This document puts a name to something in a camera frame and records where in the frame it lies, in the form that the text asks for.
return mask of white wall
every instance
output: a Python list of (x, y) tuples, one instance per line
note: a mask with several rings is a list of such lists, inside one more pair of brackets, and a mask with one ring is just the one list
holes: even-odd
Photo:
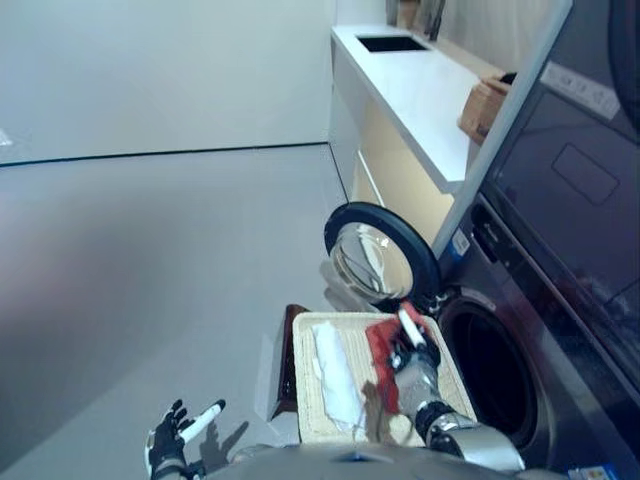
[(440, 34), (505, 71), (517, 71), (557, 0), (447, 0)]
[(386, 23), (386, 0), (336, 0), (336, 25)]
[(0, 162), (326, 141), (335, 0), (5, 0)]

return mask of washing machine door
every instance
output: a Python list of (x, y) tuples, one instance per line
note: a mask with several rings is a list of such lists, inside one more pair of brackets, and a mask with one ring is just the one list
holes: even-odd
[(390, 210), (364, 202), (342, 205), (327, 221), (324, 241), (338, 288), (383, 312), (395, 313), (405, 299), (428, 305), (440, 292), (433, 252)]

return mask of folded towel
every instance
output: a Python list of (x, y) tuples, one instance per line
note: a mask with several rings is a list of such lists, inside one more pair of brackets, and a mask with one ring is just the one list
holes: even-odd
[(338, 331), (330, 322), (314, 325), (313, 336), (327, 416), (341, 432), (362, 430), (365, 412)]

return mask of door glass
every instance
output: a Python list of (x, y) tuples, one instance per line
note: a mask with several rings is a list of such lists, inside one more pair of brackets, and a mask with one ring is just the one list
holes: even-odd
[(331, 260), (347, 287), (371, 303), (403, 298), (413, 286), (409, 262), (400, 248), (371, 225), (342, 227)]

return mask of sticker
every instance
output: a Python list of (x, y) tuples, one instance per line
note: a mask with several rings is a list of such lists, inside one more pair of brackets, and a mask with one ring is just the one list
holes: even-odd
[(451, 247), (453, 248), (454, 256), (457, 258), (464, 257), (464, 254), (467, 253), (470, 245), (471, 244), (469, 243), (467, 236), (458, 228), (451, 239)]
[(616, 92), (573, 70), (548, 62), (540, 81), (546, 86), (602, 115), (608, 120), (620, 110)]
[(567, 472), (569, 480), (618, 480), (611, 464), (576, 468)]
[(13, 145), (13, 142), (5, 131), (0, 128), (0, 147), (8, 147), (10, 145)]

